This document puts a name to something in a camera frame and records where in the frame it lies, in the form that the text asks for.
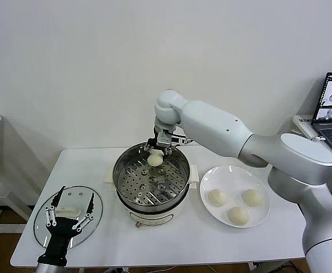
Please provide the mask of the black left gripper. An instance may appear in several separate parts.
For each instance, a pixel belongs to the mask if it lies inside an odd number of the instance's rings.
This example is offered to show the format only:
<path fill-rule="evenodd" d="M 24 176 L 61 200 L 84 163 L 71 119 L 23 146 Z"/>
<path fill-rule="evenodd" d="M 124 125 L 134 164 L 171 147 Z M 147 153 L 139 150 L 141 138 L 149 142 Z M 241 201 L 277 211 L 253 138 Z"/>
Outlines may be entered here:
<path fill-rule="evenodd" d="M 78 235 L 77 231 L 82 231 L 92 220 L 94 210 L 94 197 L 92 193 L 85 216 L 78 222 L 76 219 L 67 217 L 56 217 L 55 209 L 58 207 L 65 186 L 53 197 L 51 205 L 45 207 L 46 226 L 50 232 L 50 240 L 47 249 L 37 262 L 53 266 L 67 265 L 67 250 L 71 239 Z"/>

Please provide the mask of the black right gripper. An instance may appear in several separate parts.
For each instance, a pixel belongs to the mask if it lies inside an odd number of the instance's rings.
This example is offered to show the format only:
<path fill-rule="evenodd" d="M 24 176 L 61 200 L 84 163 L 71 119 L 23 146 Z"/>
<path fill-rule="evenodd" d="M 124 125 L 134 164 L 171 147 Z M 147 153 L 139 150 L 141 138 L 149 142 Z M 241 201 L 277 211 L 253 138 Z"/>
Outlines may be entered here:
<path fill-rule="evenodd" d="M 150 152 L 153 148 L 161 148 L 158 143 L 158 137 L 162 135 L 162 130 L 158 127 L 154 127 L 153 129 L 154 137 L 149 138 L 144 146 L 144 150 L 146 152 Z M 171 155 L 172 154 L 172 147 L 164 147 L 162 149 L 164 155 Z"/>

